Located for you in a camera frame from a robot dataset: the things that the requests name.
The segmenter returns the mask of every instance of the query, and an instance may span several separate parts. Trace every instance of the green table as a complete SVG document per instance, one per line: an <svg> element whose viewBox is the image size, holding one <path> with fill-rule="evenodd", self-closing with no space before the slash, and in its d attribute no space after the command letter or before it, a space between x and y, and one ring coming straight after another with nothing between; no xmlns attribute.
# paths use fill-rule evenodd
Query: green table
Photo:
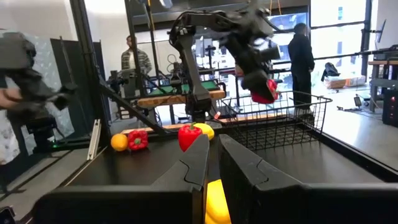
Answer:
<svg viewBox="0 0 398 224"><path fill-rule="evenodd" d="M220 88L216 85L216 82L214 80L208 80L208 81L203 81L201 83L203 87L205 87L208 91L213 91L213 90L219 90ZM160 86L161 89L163 89L166 93L171 93L173 91L173 87L170 85L167 86ZM188 84L183 84L182 85L182 91L183 92L188 92L189 91L189 86ZM154 96L154 95L162 95L163 93L158 90L157 88L149 93L149 96Z"/></svg>

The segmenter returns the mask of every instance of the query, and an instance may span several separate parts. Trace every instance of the man in plaid shirt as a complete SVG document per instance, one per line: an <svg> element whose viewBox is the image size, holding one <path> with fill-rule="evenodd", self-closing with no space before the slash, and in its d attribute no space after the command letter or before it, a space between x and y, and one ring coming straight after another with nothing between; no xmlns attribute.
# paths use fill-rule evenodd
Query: man in plaid shirt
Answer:
<svg viewBox="0 0 398 224"><path fill-rule="evenodd" d="M129 35L126 38L126 40L127 40L127 45L129 46L129 48L125 52L123 52L122 57L121 57L122 70L131 69L131 68L136 67L136 64L134 63L134 54L132 52L131 36ZM138 61L139 61L139 67L141 69L141 74L148 75L148 73L152 70L152 64L149 60L148 55L139 49L137 49L137 54L138 54ZM136 78L134 76L135 72L131 72L131 74L132 74L131 82L135 83L134 86L136 89L138 89L139 84L136 82Z"/></svg>

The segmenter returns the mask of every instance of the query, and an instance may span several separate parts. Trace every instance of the man in black jacket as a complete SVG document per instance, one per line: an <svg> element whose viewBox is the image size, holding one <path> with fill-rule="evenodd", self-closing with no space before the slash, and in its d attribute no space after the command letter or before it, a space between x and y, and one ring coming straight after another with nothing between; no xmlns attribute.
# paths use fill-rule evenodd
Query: man in black jacket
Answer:
<svg viewBox="0 0 398 224"><path fill-rule="evenodd" d="M311 72L315 66L310 40L307 38L307 26L299 23L294 27L295 35L289 44L292 61L294 105L301 109L299 113L310 113Z"/></svg>

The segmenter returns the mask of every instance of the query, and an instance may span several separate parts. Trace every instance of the red bell pepper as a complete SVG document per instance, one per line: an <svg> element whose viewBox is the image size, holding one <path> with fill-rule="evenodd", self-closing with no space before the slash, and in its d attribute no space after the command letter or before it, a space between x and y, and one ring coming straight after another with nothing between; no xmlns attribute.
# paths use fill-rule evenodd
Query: red bell pepper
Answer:
<svg viewBox="0 0 398 224"><path fill-rule="evenodd" d="M274 97L274 100L265 99L265 98L259 96L257 93L252 92L251 93L252 101L256 102L256 103L264 103L264 104L269 104L269 103L275 102L275 100L278 99L278 95L279 95L278 91L276 91L278 84L274 80L268 80L268 87L272 93L272 96Z"/></svg>
<svg viewBox="0 0 398 224"><path fill-rule="evenodd" d="M195 141L195 139L202 134L202 130L191 125L185 125L178 131L178 143L183 152L185 152Z"/></svg>
<svg viewBox="0 0 398 224"><path fill-rule="evenodd" d="M129 133L129 148L133 151L145 149L148 146L148 133L134 130Z"/></svg>

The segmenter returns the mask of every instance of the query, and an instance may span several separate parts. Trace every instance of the wire basket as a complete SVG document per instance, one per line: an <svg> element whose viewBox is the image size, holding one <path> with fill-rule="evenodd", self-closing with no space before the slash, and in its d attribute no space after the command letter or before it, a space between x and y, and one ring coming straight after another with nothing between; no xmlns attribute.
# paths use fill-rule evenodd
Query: wire basket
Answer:
<svg viewBox="0 0 398 224"><path fill-rule="evenodd" d="M293 97L311 98L311 103L294 102ZM250 96L225 99L227 134L252 151L316 141L312 133L322 133L326 105L331 101L297 91L280 92L278 100L266 105L253 102Z"/></svg>

